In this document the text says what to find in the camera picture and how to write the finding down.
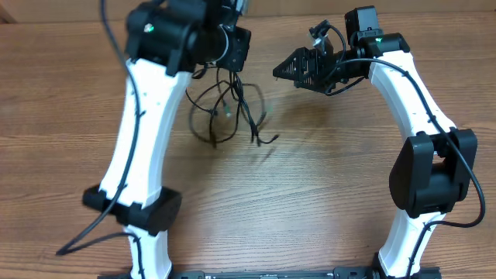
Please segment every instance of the black joint housing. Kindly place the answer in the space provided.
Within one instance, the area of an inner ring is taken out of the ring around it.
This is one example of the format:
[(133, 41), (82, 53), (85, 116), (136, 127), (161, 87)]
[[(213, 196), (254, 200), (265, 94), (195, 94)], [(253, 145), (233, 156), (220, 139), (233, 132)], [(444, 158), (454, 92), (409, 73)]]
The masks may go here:
[(362, 37), (384, 34), (379, 27), (379, 19), (377, 18), (377, 11), (374, 6), (356, 8), (345, 14), (344, 19), (346, 35), (350, 46), (356, 45)]
[[(469, 167), (474, 166), (477, 137), (471, 129), (448, 133)], [(434, 164), (434, 152), (444, 158)], [(419, 133), (405, 141), (389, 175), (394, 203), (411, 218), (430, 212), (447, 213), (467, 196), (470, 176), (441, 134)]]
[(390, 51), (410, 52), (410, 46), (400, 33), (362, 37), (358, 46), (363, 49), (364, 56), (368, 58), (381, 57)]
[(167, 67), (167, 75), (194, 72), (196, 64), (217, 61), (228, 71), (243, 69), (251, 32), (234, 25), (237, 12), (221, 0), (170, 0), (166, 8), (144, 2), (129, 14), (126, 52)]
[[(99, 185), (84, 192), (83, 204), (100, 212), (105, 211), (110, 201), (105, 191), (99, 191)], [(151, 236), (167, 231), (179, 213), (182, 196), (179, 192), (162, 187), (159, 198), (150, 206), (133, 203), (131, 206), (116, 203), (110, 214), (123, 226), (135, 226), (146, 230)]]

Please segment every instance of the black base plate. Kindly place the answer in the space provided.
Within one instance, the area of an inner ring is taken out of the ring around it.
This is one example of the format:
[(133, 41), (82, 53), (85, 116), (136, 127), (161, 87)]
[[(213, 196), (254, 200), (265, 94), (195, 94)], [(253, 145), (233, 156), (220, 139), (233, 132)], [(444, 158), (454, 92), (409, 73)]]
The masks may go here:
[[(99, 279), (134, 279), (128, 274), (100, 276)], [(438, 267), (422, 268), (414, 279), (442, 279)], [(384, 279), (372, 267), (336, 267), (321, 271), (258, 271), (204, 273), (202, 271), (173, 272), (169, 279)]]

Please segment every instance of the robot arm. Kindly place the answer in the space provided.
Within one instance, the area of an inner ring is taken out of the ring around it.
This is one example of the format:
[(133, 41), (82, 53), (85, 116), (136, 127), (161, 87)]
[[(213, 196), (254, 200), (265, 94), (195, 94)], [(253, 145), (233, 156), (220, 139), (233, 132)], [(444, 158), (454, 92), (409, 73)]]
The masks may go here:
[[(177, 108), (195, 65), (211, 63), (239, 72), (251, 37), (249, 30), (236, 27), (238, 17), (246, 11), (246, 1), (169, 0), (165, 9), (158, 4), (142, 3), (127, 19), (127, 66), (141, 104), (140, 128), (126, 187), (110, 213), (141, 243), (139, 251), (129, 237), (131, 278), (165, 279), (172, 270), (167, 230), (178, 213), (181, 195), (162, 187), (162, 169)], [(84, 193), (83, 202), (99, 211), (104, 211), (118, 193), (131, 150), (136, 121), (134, 94), (128, 77), (112, 162), (101, 184)]]
[[(422, 89), (429, 107), (435, 113), (438, 123), (444, 128), (445, 132), (449, 133), (452, 128), (456, 128), (453, 122), (443, 114), (432, 99), (415, 69), (413, 56), (410, 53), (399, 50), (384, 53), (382, 57), (378, 57), (377, 59), (390, 62), (406, 70)], [(436, 135), (439, 133), (427, 116), (425, 108), (420, 102), (419, 96), (412, 84), (401, 73), (392, 70), (386, 65), (371, 63), (369, 79), (370, 83), (379, 90), (386, 100), (387, 106), (398, 124), (403, 141), (421, 132), (427, 135)], [(386, 276), (398, 278), (406, 276), (412, 251), (424, 225), (431, 221), (442, 220), (444, 216), (446, 214), (441, 212), (431, 212), (421, 214), (418, 218), (413, 219), (408, 216), (405, 210), (397, 209), (389, 237), (378, 254), (379, 263)], [(415, 256), (410, 275), (420, 271), (420, 259), (434, 228), (433, 226), (424, 236), (422, 244)]]
[[(389, 179), (391, 197), (398, 209), (389, 237), (378, 253), (377, 268), (381, 277), (407, 277), (421, 271), (420, 259), (434, 226), (424, 235), (411, 273), (407, 274), (425, 224), (442, 220), (456, 202), (465, 198), (470, 177), (431, 122), (411, 81), (381, 61), (408, 72), (441, 129), (456, 143), (470, 168), (474, 165), (477, 138), (471, 130), (456, 129), (443, 114), (419, 77), (405, 39), (399, 33), (384, 35), (374, 7), (355, 9), (346, 14), (345, 20), (351, 50), (332, 53), (326, 34), (332, 26), (324, 21), (310, 29), (315, 49), (297, 49), (274, 69), (274, 76), (293, 80), (297, 88), (326, 95), (332, 95), (330, 89), (337, 82), (366, 77), (383, 95), (405, 144)], [(433, 164), (434, 156), (445, 160)]]

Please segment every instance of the tangled cables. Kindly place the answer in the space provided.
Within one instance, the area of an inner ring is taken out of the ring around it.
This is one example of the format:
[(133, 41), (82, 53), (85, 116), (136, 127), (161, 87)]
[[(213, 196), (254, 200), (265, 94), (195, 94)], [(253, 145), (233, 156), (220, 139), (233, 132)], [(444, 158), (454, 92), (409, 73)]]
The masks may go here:
[[(210, 68), (211, 67), (209, 67), (207, 64), (205, 64), (203, 69), (198, 70), (193, 74), (193, 79), (203, 78), (205, 76), (207, 70)], [(186, 91), (186, 96), (188, 97), (188, 100), (193, 104), (193, 106), (191, 107), (191, 110), (189, 112), (189, 118), (188, 118), (189, 128), (190, 128), (191, 132), (193, 133), (193, 135), (195, 135), (199, 140), (201, 140), (204, 143), (211, 143), (211, 145), (214, 148), (216, 148), (217, 144), (224, 143), (224, 142), (232, 139), (236, 135), (236, 132), (238, 131), (238, 126), (239, 126), (239, 115), (241, 114), (241, 115), (243, 115), (243, 118), (246, 120), (246, 122), (250, 125), (251, 143), (253, 143), (253, 141), (255, 139), (257, 139), (257, 145), (261, 146), (262, 144), (270, 144), (273, 141), (275, 141), (279, 137), (279, 135), (274, 136), (269, 141), (265, 141), (265, 140), (262, 140), (260, 138), (261, 126), (262, 126), (262, 123), (264, 122), (265, 118), (267, 117), (267, 112), (265, 110), (265, 100), (264, 100), (264, 96), (262, 94), (260, 87), (257, 84), (244, 84), (241, 81), (241, 78), (239, 77), (239, 75), (235, 72), (232, 72), (232, 71), (229, 72), (229, 81), (226, 81), (226, 80), (220, 81), (219, 74), (220, 74), (220, 68), (217, 68), (216, 83), (213, 86), (207, 88), (205, 91), (203, 91), (195, 100), (193, 100), (191, 98), (191, 96), (189, 95), (188, 91)], [(227, 89), (222, 91), (221, 84), (226, 84), (228, 86)], [(246, 99), (244, 96), (244, 87), (245, 86), (255, 88), (255, 90), (257, 91), (257, 93), (260, 97), (262, 112), (260, 114), (260, 118), (256, 122), (251, 115), (250, 107), (246, 103)], [(215, 102), (213, 108), (212, 109), (206, 109), (206, 108), (203, 108), (200, 105), (198, 105), (198, 102), (214, 88), (217, 88), (217, 90), (219, 92), (219, 98)], [(227, 114), (227, 116), (230, 115), (231, 112), (230, 112), (229, 106), (227, 105), (226, 100), (225, 100), (225, 96), (228, 93), (231, 93), (232, 99), (235, 102), (237, 102), (236, 124), (234, 126), (233, 132), (229, 136), (227, 136), (224, 139), (218, 139), (217, 135), (215, 134), (214, 129), (213, 129), (214, 119), (217, 115), (219, 115), (217, 108), (219, 107), (221, 102), (222, 102), (222, 106), (223, 106), (224, 111)], [(207, 112), (210, 115), (210, 120), (208, 122), (208, 138), (201, 136), (195, 130), (195, 128), (193, 126), (193, 115), (194, 115), (196, 109), (200, 109), (201, 111)]]

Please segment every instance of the wood grain surface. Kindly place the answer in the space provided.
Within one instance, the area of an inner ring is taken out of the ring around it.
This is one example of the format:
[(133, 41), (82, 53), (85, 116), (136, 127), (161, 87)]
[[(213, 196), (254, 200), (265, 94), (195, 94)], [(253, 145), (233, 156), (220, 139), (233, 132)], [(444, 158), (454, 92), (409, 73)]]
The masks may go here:
[[(143, 0), (108, 0), (108, 18), (124, 19)], [(248, 16), (340, 15), (375, 5), (386, 12), (481, 12), (496, 9), (494, 0), (250, 0)], [(0, 0), (9, 22), (98, 21), (97, 0)]]
[[(181, 103), (164, 164), (164, 184), (184, 196), (169, 233), (178, 270), (368, 265), (384, 244), (395, 212), (388, 175), (402, 142), (381, 94), (364, 82), (328, 98), (272, 77), (295, 48), (310, 47), (308, 27), (323, 18), (239, 24), (253, 32), (241, 77), (263, 89), (270, 112), (261, 134), (280, 134), (274, 144), (250, 144), (243, 122), (235, 139), (213, 150), (191, 135), (191, 105)], [(344, 31), (341, 15), (327, 18)], [(441, 267), (445, 278), (495, 277), (496, 13), (381, 15), (380, 21), (385, 32), (405, 36), (440, 108), (479, 140), (475, 172), (487, 217), (473, 229), (436, 229), (422, 265)], [(123, 43), (123, 22), (113, 26)], [(213, 78), (212, 71), (194, 82), (191, 94)], [(123, 239), (54, 256), (97, 215), (81, 195), (109, 165), (124, 81), (99, 23), (0, 26), (1, 278), (86, 279), (130, 266)], [(259, 112), (256, 94), (247, 89), (246, 95)], [(195, 115), (198, 130), (207, 129), (207, 118)], [(219, 133), (231, 126), (220, 119)], [(469, 222), (478, 209), (470, 187), (446, 219)], [(91, 237), (119, 230), (109, 217)]]

